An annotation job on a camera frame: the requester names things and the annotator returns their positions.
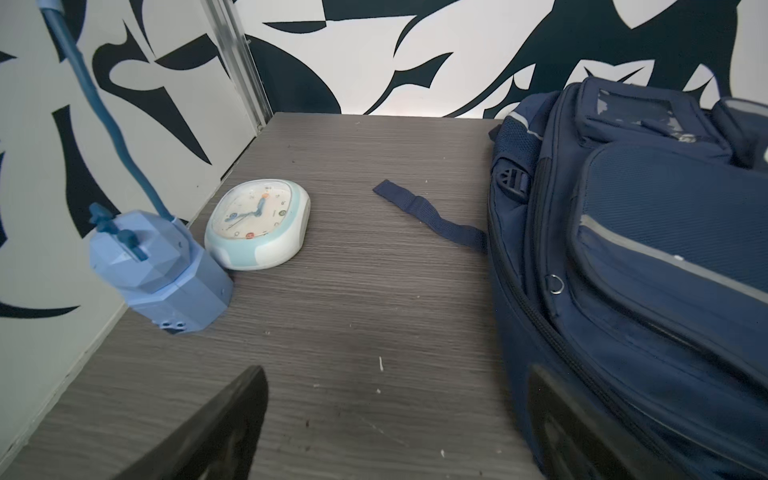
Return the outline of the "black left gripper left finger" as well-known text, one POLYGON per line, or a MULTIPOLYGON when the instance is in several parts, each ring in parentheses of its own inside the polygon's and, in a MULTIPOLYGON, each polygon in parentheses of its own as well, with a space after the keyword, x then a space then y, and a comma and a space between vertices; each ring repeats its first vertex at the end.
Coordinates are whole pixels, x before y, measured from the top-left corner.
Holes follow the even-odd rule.
POLYGON ((268 407, 262 367, 252 365, 118 479, 247 479, 268 407))

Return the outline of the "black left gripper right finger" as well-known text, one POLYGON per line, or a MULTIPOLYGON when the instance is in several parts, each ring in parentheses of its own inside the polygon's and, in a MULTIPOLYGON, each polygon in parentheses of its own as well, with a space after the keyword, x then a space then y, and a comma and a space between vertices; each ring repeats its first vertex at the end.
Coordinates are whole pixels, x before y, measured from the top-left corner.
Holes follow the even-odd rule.
POLYGON ((549 479, 682 479, 684 472, 653 453, 557 375, 533 365, 528 411, 549 479))

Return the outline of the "navy blue student backpack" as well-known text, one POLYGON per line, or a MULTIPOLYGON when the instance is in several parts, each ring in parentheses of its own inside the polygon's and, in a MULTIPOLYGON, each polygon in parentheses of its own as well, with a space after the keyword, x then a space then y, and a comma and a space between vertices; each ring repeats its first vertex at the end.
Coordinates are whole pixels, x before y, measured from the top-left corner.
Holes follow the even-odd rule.
POLYGON ((590 77, 490 132, 485 230, 375 191, 485 253, 517 426, 537 364, 684 472, 767 475, 767 108, 590 77))

